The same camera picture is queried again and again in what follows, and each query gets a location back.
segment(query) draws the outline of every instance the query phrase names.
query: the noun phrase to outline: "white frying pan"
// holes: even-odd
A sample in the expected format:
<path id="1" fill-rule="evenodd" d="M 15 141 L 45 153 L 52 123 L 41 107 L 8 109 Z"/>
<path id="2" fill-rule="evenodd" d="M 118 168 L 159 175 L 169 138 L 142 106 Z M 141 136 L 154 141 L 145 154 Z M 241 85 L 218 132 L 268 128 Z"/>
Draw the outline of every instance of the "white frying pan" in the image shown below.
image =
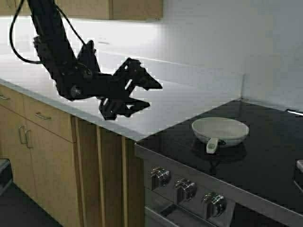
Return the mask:
<path id="1" fill-rule="evenodd" d="M 241 143 L 250 129 L 247 125 L 229 118 L 206 117 L 192 123 L 195 135 L 207 144 L 206 152 L 214 154 L 218 146 L 232 147 Z"/>

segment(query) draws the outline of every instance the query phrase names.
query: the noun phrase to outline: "countertop edge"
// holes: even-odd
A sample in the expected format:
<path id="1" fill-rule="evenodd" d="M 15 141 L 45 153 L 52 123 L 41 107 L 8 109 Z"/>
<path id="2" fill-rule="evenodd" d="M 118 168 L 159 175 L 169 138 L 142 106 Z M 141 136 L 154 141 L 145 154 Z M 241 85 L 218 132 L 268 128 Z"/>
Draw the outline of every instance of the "countertop edge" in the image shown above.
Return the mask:
<path id="1" fill-rule="evenodd" d="M 72 106 L 69 106 L 69 105 L 66 105 L 64 103 L 61 103 L 61 102 L 58 102 L 56 100 L 53 100 L 53 99 L 50 99 L 49 97 L 47 96 L 44 96 L 42 94 L 39 94 L 39 93 L 36 93 L 36 92 L 33 92 L 33 91 L 30 91 L 26 88 L 23 88 L 19 85 L 16 85 L 16 84 L 13 84 L 9 81 L 6 81 L 6 80 L 3 80 L 0 78 L 0 84 L 3 85 L 3 86 L 6 86 L 12 90 L 15 90 L 17 92 L 20 92 L 26 96 L 29 96 L 33 99 L 36 99 L 38 101 L 41 101 L 45 104 L 48 104 L 52 107 L 55 107 L 57 109 L 60 109 L 64 112 L 67 112 L 73 116 L 76 116 L 76 117 L 79 117 L 83 120 L 86 120 L 90 123 L 93 123 L 97 126 L 100 126 L 100 127 L 103 127 L 105 129 L 108 129 L 110 131 L 113 131 L 117 134 L 120 134 L 122 136 L 125 136 L 129 139 L 132 139 L 132 140 L 135 140 L 135 141 L 140 141 L 146 137 L 148 137 L 148 135 L 143 135 L 143 134 L 140 134 L 136 131 L 133 131 L 129 128 L 126 128 L 124 126 L 121 126 L 121 125 L 117 125 L 115 123 L 112 123 L 111 121 L 103 121 L 101 120 L 99 117 L 96 117 L 96 116 L 93 116 L 91 115 L 90 113 L 88 112 L 85 112 L 85 111 L 82 111 L 80 109 L 77 109 L 77 108 L 74 108 Z"/>

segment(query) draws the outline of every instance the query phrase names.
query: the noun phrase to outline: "stove knob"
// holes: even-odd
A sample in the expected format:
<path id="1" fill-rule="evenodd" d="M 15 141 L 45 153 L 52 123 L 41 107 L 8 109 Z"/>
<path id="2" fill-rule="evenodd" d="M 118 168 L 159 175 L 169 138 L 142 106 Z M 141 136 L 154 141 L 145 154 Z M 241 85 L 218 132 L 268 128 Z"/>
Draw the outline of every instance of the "stove knob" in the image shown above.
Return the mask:
<path id="1" fill-rule="evenodd" d="M 187 179 L 178 180 L 175 184 L 175 203 L 191 200 L 197 192 L 197 185 Z"/>
<path id="2" fill-rule="evenodd" d="M 151 185 L 150 188 L 152 190 L 158 187 L 166 186 L 170 181 L 170 171 L 163 169 L 161 167 L 157 167 L 153 169 L 150 173 L 151 177 Z"/>
<path id="3" fill-rule="evenodd" d="M 225 209 L 226 199 L 217 193 L 208 193 L 202 199 L 202 216 L 204 219 L 218 217 Z"/>

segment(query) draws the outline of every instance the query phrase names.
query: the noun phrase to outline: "stove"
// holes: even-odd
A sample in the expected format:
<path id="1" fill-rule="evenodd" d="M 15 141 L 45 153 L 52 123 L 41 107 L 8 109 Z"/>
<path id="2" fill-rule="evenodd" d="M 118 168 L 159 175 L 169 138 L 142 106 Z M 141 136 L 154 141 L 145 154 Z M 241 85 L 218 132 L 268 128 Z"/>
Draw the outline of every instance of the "stove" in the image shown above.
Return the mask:
<path id="1" fill-rule="evenodd" d="M 235 119 L 250 133 L 209 155 L 191 129 L 204 117 Z M 302 181 L 294 181 L 302 180 L 302 117 L 232 101 L 137 142 L 135 152 L 144 160 L 147 222 L 158 223 L 151 226 L 303 226 Z"/>

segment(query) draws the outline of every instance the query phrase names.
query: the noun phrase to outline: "drawer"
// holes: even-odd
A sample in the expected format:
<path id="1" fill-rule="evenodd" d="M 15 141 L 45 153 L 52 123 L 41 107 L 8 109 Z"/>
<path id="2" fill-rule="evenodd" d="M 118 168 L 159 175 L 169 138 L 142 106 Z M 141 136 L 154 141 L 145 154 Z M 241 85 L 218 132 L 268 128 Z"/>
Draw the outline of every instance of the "drawer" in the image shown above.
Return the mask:
<path id="1" fill-rule="evenodd" d="M 0 105 L 25 116 L 23 95 L 3 85 L 0 85 Z"/>
<path id="2" fill-rule="evenodd" d="M 72 115 L 24 96 L 25 117 L 64 139 L 75 142 L 75 125 Z"/>

